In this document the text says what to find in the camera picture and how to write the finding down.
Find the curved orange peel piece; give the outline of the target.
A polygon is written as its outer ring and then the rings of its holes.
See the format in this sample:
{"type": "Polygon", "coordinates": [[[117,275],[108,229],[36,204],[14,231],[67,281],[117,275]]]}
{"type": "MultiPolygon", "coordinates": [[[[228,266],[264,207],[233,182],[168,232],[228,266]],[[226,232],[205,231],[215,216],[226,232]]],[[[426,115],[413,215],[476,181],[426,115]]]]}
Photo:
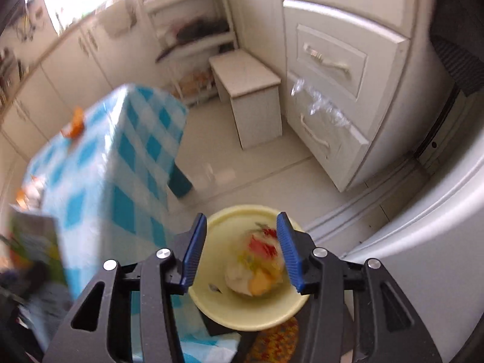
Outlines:
{"type": "Polygon", "coordinates": [[[77,139],[83,134],[84,129],[84,110],[77,107],[67,128],[61,130],[61,135],[66,139],[77,139]]]}

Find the trash in yellow basin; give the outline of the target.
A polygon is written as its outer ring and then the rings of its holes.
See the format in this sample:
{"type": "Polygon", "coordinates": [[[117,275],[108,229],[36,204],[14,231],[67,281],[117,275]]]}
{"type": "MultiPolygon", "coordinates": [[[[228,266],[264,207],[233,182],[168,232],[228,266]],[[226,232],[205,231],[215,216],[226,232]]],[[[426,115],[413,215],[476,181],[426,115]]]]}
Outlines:
{"type": "Polygon", "coordinates": [[[285,272],[276,230],[256,223],[235,244],[226,265],[225,281],[235,293],[261,297],[282,283],[285,272]]]}

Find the yellow plastic trash basin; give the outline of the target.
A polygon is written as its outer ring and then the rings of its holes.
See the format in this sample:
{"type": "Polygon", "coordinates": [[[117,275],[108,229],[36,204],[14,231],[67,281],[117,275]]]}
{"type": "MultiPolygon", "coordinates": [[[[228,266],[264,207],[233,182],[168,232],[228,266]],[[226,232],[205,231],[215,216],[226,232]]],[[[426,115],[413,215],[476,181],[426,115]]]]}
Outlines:
{"type": "Polygon", "coordinates": [[[228,207],[208,218],[208,234],[189,296],[209,319],[255,332],[297,314],[308,301],[289,281],[276,232],[278,210],[228,207]]]}

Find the white lower kitchen cabinets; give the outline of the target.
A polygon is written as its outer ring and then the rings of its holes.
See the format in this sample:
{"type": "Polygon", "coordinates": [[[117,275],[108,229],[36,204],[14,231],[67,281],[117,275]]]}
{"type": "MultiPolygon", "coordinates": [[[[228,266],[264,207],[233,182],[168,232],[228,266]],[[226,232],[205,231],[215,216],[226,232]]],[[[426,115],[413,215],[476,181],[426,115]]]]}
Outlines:
{"type": "Polygon", "coordinates": [[[119,0],[55,37],[17,85],[1,133],[25,161],[70,121],[113,89],[138,83],[178,92],[140,0],[119,0]]]}

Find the blue checkered plastic tablecloth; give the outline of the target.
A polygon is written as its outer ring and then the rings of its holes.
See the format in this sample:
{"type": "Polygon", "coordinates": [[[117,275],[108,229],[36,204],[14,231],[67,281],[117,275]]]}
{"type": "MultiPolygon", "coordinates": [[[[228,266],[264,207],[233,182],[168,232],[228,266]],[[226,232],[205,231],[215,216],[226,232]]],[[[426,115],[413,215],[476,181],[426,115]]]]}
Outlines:
{"type": "Polygon", "coordinates": [[[188,117],[171,94],[136,84],[85,113],[78,139],[58,135],[27,173],[45,180],[41,215],[56,224],[75,305],[46,362],[230,362],[240,336],[208,333],[180,287],[182,238],[167,190],[188,117]]]}

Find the clear plastic bag in drawer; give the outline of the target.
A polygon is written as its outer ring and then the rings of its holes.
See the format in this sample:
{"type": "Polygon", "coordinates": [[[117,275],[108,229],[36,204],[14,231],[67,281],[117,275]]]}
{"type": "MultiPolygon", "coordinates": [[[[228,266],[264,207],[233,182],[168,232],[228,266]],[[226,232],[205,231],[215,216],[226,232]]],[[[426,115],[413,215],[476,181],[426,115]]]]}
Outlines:
{"type": "Polygon", "coordinates": [[[350,120],[340,108],[338,108],[328,97],[324,96],[320,91],[301,78],[297,78],[293,84],[291,96],[295,97],[295,95],[299,93],[306,93],[311,98],[311,101],[307,106],[310,116],[315,116],[316,114],[325,115],[334,126],[351,126],[350,120]]]}

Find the small white wooden stool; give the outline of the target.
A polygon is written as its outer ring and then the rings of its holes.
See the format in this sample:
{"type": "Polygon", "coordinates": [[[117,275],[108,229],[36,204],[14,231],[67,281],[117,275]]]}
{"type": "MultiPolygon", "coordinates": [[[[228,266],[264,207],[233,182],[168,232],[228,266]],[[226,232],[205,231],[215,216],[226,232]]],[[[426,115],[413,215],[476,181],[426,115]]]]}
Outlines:
{"type": "Polygon", "coordinates": [[[279,76],[242,49],[210,57],[209,64],[220,99],[231,105],[241,148],[279,138],[279,76]]]}

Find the white drawer cabinet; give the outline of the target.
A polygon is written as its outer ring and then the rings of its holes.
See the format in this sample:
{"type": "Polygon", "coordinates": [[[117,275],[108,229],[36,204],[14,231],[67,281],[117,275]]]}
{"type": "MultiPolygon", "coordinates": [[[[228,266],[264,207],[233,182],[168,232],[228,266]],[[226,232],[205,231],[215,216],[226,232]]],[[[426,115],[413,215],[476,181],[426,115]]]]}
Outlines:
{"type": "Polygon", "coordinates": [[[415,0],[283,0],[288,77],[332,105],[297,127],[335,186],[352,183],[393,101],[414,29],[415,0]]]}

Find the black frying pan with lid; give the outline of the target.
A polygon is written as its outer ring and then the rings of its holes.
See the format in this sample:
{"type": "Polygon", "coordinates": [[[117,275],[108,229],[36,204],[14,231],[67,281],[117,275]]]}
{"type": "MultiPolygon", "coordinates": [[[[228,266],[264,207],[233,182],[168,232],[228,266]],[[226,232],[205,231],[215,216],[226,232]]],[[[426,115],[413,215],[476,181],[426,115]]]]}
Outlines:
{"type": "Polygon", "coordinates": [[[206,48],[231,44],[235,42],[235,33],[226,19],[195,18],[179,27],[173,28],[171,37],[165,34],[162,38],[164,49],[155,59],[161,62],[177,49],[187,49],[188,52],[202,52],[206,48]]]}

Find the white tiered storage rack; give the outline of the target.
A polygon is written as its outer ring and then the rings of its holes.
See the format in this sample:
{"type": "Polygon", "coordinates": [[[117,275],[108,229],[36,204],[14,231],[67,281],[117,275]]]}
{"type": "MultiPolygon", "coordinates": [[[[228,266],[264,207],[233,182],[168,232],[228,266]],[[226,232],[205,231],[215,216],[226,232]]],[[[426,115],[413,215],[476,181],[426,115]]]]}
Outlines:
{"type": "Polygon", "coordinates": [[[141,0],[170,89],[185,105],[217,96],[208,59],[239,48],[229,0],[141,0]]]}

